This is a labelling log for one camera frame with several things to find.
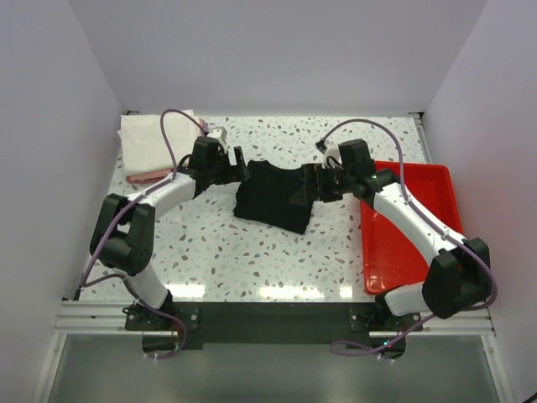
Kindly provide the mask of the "black t shirt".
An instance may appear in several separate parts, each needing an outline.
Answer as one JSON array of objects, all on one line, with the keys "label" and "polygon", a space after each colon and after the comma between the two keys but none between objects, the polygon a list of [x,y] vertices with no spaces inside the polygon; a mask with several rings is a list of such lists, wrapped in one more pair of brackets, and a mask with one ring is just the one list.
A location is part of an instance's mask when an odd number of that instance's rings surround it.
[{"label": "black t shirt", "polygon": [[282,169],[267,160],[251,160],[247,168],[250,177],[237,189],[234,216],[305,234],[312,204],[291,203],[300,182],[300,169]]}]

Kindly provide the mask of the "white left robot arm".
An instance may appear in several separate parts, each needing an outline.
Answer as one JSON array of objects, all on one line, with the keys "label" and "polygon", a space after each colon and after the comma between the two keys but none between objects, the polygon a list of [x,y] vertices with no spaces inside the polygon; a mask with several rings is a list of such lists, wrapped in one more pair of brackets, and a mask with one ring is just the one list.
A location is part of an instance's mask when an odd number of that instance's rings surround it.
[{"label": "white left robot arm", "polygon": [[151,265],[155,223],[170,210],[189,202],[210,186],[246,181],[249,177],[242,148],[233,149],[230,162],[223,137],[199,137],[190,154],[161,181],[129,196],[108,195],[101,207],[89,246],[87,278],[96,261],[120,276],[135,300],[145,306],[144,319],[155,329],[174,319],[173,297]]}]

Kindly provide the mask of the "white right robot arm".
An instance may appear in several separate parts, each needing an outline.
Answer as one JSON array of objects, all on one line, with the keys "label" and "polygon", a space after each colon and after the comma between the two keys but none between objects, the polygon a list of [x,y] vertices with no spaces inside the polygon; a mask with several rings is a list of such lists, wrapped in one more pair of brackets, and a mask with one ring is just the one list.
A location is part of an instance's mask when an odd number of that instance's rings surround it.
[{"label": "white right robot arm", "polygon": [[447,319],[495,300],[488,246],[480,238],[466,238],[429,211],[405,185],[403,170],[377,168],[361,139],[331,148],[319,141],[317,146],[325,160],[301,166],[291,202],[334,202],[351,194],[390,221],[429,266],[424,280],[376,296],[373,318],[379,327],[394,329],[404,315],[422,310]]}]

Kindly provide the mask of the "red plastic tray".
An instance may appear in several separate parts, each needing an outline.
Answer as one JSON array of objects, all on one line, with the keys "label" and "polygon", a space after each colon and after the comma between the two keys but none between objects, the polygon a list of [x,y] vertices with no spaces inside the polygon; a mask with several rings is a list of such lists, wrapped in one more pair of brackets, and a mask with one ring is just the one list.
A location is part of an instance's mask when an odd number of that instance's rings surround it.
[{"label": "red plastic tray", "polygon": [[[444,224],[463,232],[451,175],[444,165],[406,163],[405,184]],[[377,295],[423,281],[429,265],[420,251],[386,217],[360,204],[364,290]]]}]

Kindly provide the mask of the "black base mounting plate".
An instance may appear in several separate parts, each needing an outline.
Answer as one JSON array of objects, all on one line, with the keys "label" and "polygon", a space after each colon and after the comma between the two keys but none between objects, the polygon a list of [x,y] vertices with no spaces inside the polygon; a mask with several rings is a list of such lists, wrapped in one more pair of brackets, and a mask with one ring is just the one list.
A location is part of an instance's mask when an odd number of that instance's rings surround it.
[{"label": "black base mounting plate", "polygon": [[133,303],[123,308],[124,328],[144,332],[145,353],[202,350],[219,344],[329,344],[348,340],[367,347],[371,332],[402,332],[412,317],[382,317],[373,303],[174,302],[173,313],[156,315]]}]

